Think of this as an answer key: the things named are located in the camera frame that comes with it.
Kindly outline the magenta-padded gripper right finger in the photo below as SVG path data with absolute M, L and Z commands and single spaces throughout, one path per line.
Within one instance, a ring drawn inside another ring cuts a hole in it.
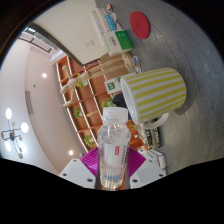
M 143 187 L 166 176 L 165 156 L 157 150 L 129 148 L 127 158 L 129 188 Z

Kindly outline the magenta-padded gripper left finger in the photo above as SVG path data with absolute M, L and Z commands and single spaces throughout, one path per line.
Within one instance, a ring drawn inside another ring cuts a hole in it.
M 95 147 L 80 159 L 72 158 L 59 176 L 81 187 L 94 189 L 98 172 L 98 148 Z

